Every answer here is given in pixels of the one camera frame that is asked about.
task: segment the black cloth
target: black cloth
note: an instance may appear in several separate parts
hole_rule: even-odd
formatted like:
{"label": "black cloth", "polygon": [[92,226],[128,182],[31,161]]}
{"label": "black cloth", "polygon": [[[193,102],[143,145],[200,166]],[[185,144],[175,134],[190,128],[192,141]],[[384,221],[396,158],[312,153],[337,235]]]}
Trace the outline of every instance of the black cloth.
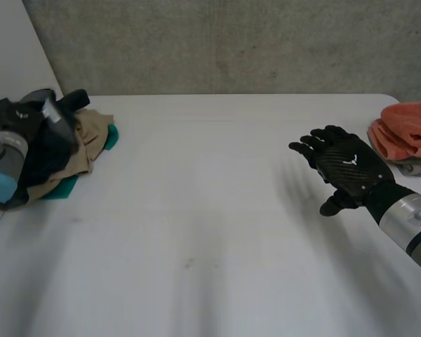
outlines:
{"label": "black cloth", "polygon": [[[75,112],[90,103],[85,90],[74,91],[56,105],[65,121],[74,130]],[[14,103],[17,109],[31,109],[37,112],[42,110],[44,102]],[[0,209],[7,210],[22,206],[28,201],[27,188],[45,183],[55,172],[63,170],[72,155],[72,144],[52,132],[48,122],[43,120],[36,137],[28,144],[28,153],[18,181],[18,188],[13,198],[2,204]]]}

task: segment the beige cloth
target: beige cloth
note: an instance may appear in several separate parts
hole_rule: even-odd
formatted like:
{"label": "beige cloth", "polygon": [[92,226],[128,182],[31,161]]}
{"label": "beige cloth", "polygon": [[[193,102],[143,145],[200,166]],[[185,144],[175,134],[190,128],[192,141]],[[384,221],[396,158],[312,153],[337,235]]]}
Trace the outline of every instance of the beige cloth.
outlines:
{"label": "beige cloth", "polygon": [[98,158],[105,146],[108,126],[114,123],[114,117],[99,114],[95,110],[81,110],[77,112],[75,118],[78,152],[70,157],[62,171],[52,174],[46,183],[28,188],[28,203],[49,193],[64,178],[92,172],[93,161]]}

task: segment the gray cloth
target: gray cloth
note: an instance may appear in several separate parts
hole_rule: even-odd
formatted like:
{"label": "gray cloth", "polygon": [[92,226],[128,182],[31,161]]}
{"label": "gray cloth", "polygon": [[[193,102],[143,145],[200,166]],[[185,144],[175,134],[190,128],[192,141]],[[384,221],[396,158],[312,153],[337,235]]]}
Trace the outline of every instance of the gray cloth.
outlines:
{"label": "gray cloth", "polygon": [[403,176],[421,177],[421,158],[407,158],[392,162]]}

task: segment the white wall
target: white wall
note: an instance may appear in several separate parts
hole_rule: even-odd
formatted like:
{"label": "white wall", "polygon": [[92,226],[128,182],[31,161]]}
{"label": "white wall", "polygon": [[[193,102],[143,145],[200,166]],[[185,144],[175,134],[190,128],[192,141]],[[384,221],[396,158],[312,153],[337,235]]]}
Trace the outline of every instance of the white wall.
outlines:
{"label": "white wall", "polygon": [[0,98],[18,100],[45,87],[61,95],[21,0],[0,0]]}

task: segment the folded towel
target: folded towel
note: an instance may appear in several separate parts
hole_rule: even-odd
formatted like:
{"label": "folded towel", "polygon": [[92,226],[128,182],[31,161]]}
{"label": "folded towel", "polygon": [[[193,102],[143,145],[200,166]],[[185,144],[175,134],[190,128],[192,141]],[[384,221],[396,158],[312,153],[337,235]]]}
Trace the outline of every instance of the folded towel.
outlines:
{"label": "folded towel", "polygon": [[383,109],[368,135],[385,158],[421,158],[421,103],[399,103]]}

